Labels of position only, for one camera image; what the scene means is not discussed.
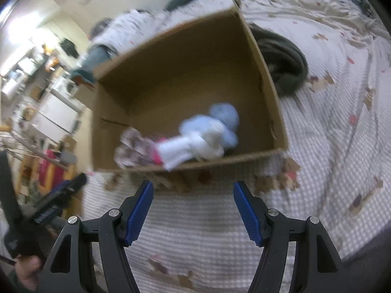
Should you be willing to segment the left hand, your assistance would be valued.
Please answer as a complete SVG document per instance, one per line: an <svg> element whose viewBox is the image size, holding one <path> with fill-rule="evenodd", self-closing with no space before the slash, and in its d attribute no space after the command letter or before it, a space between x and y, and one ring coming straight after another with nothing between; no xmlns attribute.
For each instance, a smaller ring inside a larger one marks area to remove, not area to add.
<svg viewBox="0 0 391 293"><path fill-rule="evenodd" d="M19 283L29 291L35 291L38 285L39 274L42 270L42 261L36 255L17 257L15 272Z"/></svg>

